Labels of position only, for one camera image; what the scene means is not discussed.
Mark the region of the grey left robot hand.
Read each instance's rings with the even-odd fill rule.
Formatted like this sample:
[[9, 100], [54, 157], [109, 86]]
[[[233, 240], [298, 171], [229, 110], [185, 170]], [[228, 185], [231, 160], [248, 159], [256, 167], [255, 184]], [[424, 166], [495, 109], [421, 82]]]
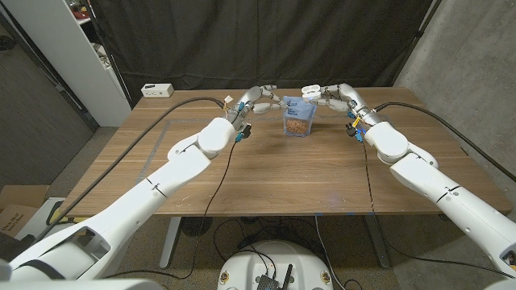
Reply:
[[238, 130], [251, 111], [254, 114], [262, 115], [271, 110], [286, 110], [288, 106], [273, 92], [276, 88], [276, 85], [262, 85], [250, 88], [229, 109], [227, 113], [228, 121]]

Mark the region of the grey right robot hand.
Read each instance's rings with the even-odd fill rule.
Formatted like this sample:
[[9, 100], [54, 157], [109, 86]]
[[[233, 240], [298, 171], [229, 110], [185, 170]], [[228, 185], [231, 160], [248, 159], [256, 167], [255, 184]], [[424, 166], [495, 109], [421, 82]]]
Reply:
[[323, 86], [317, 99], [309, 100], [312, 105], [327, 106], [341, 113], [352, 113], [362, 122], [374, 126], [382, 122], [376, 112], [370, 110], [360, 94], [348, 84]]

